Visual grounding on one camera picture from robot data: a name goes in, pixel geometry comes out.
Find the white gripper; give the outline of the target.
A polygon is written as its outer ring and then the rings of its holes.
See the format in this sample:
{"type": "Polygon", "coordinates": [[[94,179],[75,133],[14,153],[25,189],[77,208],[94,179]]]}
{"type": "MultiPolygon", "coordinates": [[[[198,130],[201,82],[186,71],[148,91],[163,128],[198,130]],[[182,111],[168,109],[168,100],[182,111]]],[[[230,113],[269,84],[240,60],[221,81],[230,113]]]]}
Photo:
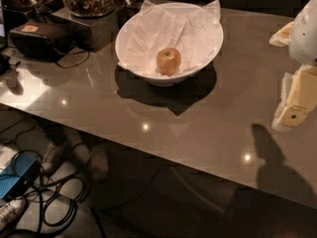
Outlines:
{"type": "Polygon", "coordinates": [[[317,106],[317,0],[309,0],[293,23],[273,34],[269,43],[289,45],[290,56],[303,64],[294,74],[286,72],[281,82],[271,128],[286,132],[300,126],[317,106]]]}

